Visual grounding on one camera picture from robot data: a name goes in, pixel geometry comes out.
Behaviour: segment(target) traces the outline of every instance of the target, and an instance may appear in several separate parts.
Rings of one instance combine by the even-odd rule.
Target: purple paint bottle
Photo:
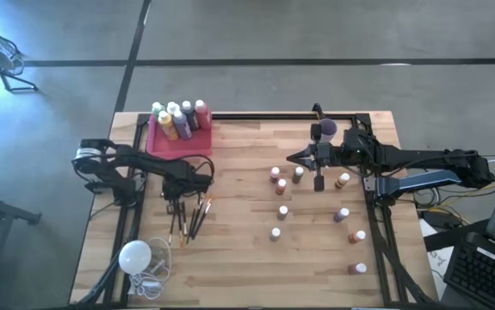
[[[172,120],[175,123],[176,130],[178,131],[178,135],[183,140],[188,140],[192,137],[192,132],[189,130],[188,119],[186,115],[182,113],[180,110],[177,110],[174,114]]]

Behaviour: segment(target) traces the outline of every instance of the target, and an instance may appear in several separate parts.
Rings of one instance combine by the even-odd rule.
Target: small paint bottle
[[[342,220],[346,219],[349,214],[350,211],[347,208],[341,208],[337,213],[335,213],[335,215],[333,215],[333,220],[336,223],[339,223]]]
[[[180,110],[180,106],[176,102],[167,103],[167,113],[169,115],[174,115],[176,111]]]
[[[272,228],[272,230],[270,231],[270,241],[276,242],[281,235],[282,235],[282,231],[280,230],[280,228],[278,227]]]
[[[280,179],[280,168],[278,167],[272,168],[272,170],[270,171],[270,181],[272,183],[276,183],[278,182],[279,179]]]
[[[175,112],[175,117],[173,117],[172,120],[175,122],[175,127],[180,135],[180,138],[183,140],[188,140],[192,137],[192,132],[189,130],[188,119],[184,113],[177,110]]]
[[[365,263],[353,263],[349,265],[349,274],[351,275],[361,275],[368,271],[368,267]]]
[[[275,193],[278,195],[283,195],[287,184],[288,182],[286,180],[280,179],[280,181],[278,181],[278,185],[275,187]]]
[[[276,216],[278,220],[285,220],[285,217],[288,216],[289,209],[286,206],[281,206],[278,209],[278,215]]]
[[[350,174],[344,173],[335,182],[336,189],[342,189],[344,185],[350,180]]]
[[[178,139],[178,132],[176,131],[175,124],[172,122],[172,116],[165,111],[161,111],[159,112],[158,123],[161,125],[161,129],[163,129],[167,139],[171,141]]]
[[[300,182],[300,179],[302,178],[303,173],[305,173],[305,170],[302,169],[302,167],[295,168],[293,177],[291,177],[291,182],[293,182],[293,184],[298,184]]]
[[[159,117],[159,112],[164,111],[164,106],[163,104],[159,102],[154,102],[152,104],[152,114],[155,116],[155,118]]]
[[[211,129],[211,111],[202,100],[195,102],[195,115],[201,129]]]
[[[197,122],[197,116],[195,116],[195,109],[192,107],[192,103],[189,101],[182,102],[182,112],[188,118],[189,129],[191,131],[197,130],[199,123]]]
[[[353,232],[349,235],[349,242],[351,244],[358,243],[366,238],[366,233],[364,231]]]

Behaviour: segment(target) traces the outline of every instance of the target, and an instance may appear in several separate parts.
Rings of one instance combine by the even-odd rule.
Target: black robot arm
[[[90,181],[85,187],[93,192],[102,188],[112,189],[115,203],[128,206],[137,200],[136,181],[123,177],[116,168],[130,167],[163,177],[163,194],[167,201],[179,199],[191,193],[206,193],[213,180],[214,167],[209,158],[202,155],[211,168],[211,175],[199,174],[196,168],[183,160],[163,159],[144,152],[135,151],[131,146],[118,145],[109,139],[83,139],[77,156],[72,160],[75,171],[82,175],[94,175],[98,180]]]
[[[352,127],[345,130],[343,143],[333,146],[319,143],[319,124],[311,127],[313,143],[305,150],[287,157],[287,160],[316,171],[314,190],[324,190],[322,167],[361,166],[363,177],[377,176],[375,184],[369,185],[380,198],[398,198],[410,190],[427,189],[447,184],[459,184],[480,189],[495,180],[488,168],[488,161],[476,151],[406,151],[395,146],[382,145],[367,131]],[[445,173],[430,172],[418,178],[393,178],[404,168],[446,170]]]

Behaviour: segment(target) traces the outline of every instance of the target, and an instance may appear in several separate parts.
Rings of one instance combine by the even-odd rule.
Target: wooden table
[[[383,144],[399,146],[391,112],[369,112],[374,133]],[[137,113],[115,115],[109,138],[132,144]],[[213,155],[216,167],[209,190],[215,199],[198,238],[180,248],[172,243],[172,274],[156,301],[132,297],[130,307],[350,307],[382,306],[371,236],[351,245],[347,235],[369,232],[361,180],[352,176],[340,191],[334,181],[341,168],[324,170],[322,193],[312,189],[307,173],[299,184],[288,182],[277,195],[269,171],[279,166],[289,179],[295,165],[286,156],[304,149],[312,121],[215,121]],[[350,127],[338,121],[339,132]],[[142,147],[147,134],[143,134]],[[342,134],[332,143],[339,145]],[[161,178],[150,175],[140,224],[140,239],[167,238],[170,215],[159,197]],[[107,205],[112,195],[99,195],[92,212]],[[187,201],[188,222],[192,207]],[[289,207],[284,221],[276,218],[281,205]],[[336,224],[332,215],[350,209],[350,217]],[[415,208],[399,202],[392,208],[400,258],[413,279],[436,298],[430,266]],[[88,225],[71,301],[83,297],[106,269],[110,259],[118,208],[99,213]],[[269,240],[272,227],[281,238]],[[350,276],[349,264],[364,262],[368,273]],[[393,273],[387,268],[391,291]],[[121,281],[116,284],[118,299]]]

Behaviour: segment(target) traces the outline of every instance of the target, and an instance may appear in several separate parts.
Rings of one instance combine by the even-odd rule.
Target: tripod stand
[[[8,82],[8,78],[11,78],[11,79],[14,79],[16,81],[19,81],[19,82],[22,82],[24,84],[27,84],[29,86],[24,86],[24,87],[12,87],[9,82]],[[39,88],[37,87],[37,85],[35,85],[34,83],[32,82],[29,82],[29,81],[26,81],[22,78],[19,78],[19,77],[16,77],[16,76],[12,76],[12,75],[9,75],[7,73],[4,73],[2,71],[0,71],[0,79],[3,80],[3,83],[4,83],[4,88],[9,91],[9,92],[13,92],[13,91],[21,91],[21,90],[32,90],[32,91],[37,91],[39,90]]]

